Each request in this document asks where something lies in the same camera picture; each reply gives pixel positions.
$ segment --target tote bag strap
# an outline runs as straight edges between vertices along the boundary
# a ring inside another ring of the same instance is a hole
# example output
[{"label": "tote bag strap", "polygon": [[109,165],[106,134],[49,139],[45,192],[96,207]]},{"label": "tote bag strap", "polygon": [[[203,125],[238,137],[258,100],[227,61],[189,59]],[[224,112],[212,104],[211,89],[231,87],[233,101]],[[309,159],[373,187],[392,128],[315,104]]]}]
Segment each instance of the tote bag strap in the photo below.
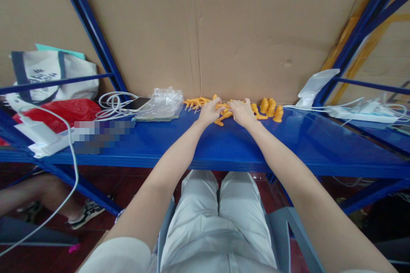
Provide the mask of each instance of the tote bag strap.
[{"label": "tote bag strap", "polygon": [[[26,73],[26,68],[24,66],[24,59],[23,59],[23,51],[12,51],[12,61],[13,61],[13,68],[14,68],[14,73],[16,75],[17,79],[17,84],[30,84],[30,81],[27,78],[27,73]],[[65,64],[64,64],[64,52],[58,51],[58,58],[59,58],[59,66],[60,66],[60,76],[61,79],[65,79]],[[20,99],[28,102],[30,104],[40,106],[45,103],[53,101],[53,99],[56,97],[57,92],[59,91],[59,87],[55,90],[54,93],[52,93],[50,96],[48,96],[46,99],[41,100],[41,101],[33,101],[31,97],[30,91],[22,91],[18,92],[20,95]]]}]

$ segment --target power strip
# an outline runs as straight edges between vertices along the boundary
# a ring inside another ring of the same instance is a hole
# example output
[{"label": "power strip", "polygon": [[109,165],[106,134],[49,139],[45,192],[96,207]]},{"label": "power strip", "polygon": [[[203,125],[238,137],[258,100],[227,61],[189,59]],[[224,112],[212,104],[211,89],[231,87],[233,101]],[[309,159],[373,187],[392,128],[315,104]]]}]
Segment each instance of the power strip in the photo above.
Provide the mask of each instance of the power strip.
[{"label": "power strip", "polygon": [[393,124],[398,120],[391,111],[384,107],[378,107],[378,111],[371,113],[355,113],[351,112],[349,107],[327,107],[325,111],[329,116],[339,119],[361,120],[367,122],[379,122],[385,124]]},{"label": "power strip", "polygon": [[[71,133],[74,133],[74,127],[71,128]],[[51,156],[56,152],[66,148],[68,144],[68,130],[60,132],[57,134],[59,140],[57,142],[51,144],[41,144],[41,143],[34,143],[29,146],[30,150],[35,153],[34,158],[42,158],[45,156]]]}]

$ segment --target forearm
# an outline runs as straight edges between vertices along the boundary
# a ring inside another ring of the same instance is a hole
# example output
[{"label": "forearm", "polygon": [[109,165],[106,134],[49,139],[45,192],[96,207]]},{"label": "forearm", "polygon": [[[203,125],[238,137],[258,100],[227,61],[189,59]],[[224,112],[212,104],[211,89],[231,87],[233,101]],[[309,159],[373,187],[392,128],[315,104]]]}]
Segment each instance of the forearm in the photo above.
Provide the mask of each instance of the forearm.
[{"label": "forearm", "polygon": [[205,128],[194,122],[165,152],[105,240],[134,237],[153,249],[175,187],[190,165]]},{"label": "forearm", "polygon": [[290,149],[260,123],[249,132],[288,192],[326,272],[396,272]]}]

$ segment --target person's left hand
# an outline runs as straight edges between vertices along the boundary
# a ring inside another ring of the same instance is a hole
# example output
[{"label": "person's left hand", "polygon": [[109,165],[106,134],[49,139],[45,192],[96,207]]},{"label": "person's left hand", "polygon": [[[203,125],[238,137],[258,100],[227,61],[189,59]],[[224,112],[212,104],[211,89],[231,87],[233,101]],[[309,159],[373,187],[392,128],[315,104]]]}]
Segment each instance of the person's left hand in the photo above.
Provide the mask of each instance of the person's left hand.
[{"label": "person's left hand", "polygon": [[221,111],[225,109],[225,107],[220,107],[215,110],[215,107],[218,103],[222,103],[222,100],[219,97],[204,104],[199,114],[198,121],[206,126],[216,121],[219,118]]}]

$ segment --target white tote bag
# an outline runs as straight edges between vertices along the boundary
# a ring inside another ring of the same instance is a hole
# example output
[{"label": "white tote bag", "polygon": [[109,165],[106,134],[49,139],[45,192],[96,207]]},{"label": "white tote bag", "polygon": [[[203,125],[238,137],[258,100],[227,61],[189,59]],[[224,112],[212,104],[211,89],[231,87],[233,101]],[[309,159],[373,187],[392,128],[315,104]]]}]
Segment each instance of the white tote bag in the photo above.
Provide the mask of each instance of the white tote bag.
[{"label": "white tote bag", "polygon": [[[60,79],[93,76],[95,64],[76,58],[62,51],[12,52],[16,84],[29,84]],[[52,87],[44,87],[6,95],[7,102],[15,110],[27,111],[33,105],[40,106],[54,100],[94,99],[99,80],[88,80]]]}]

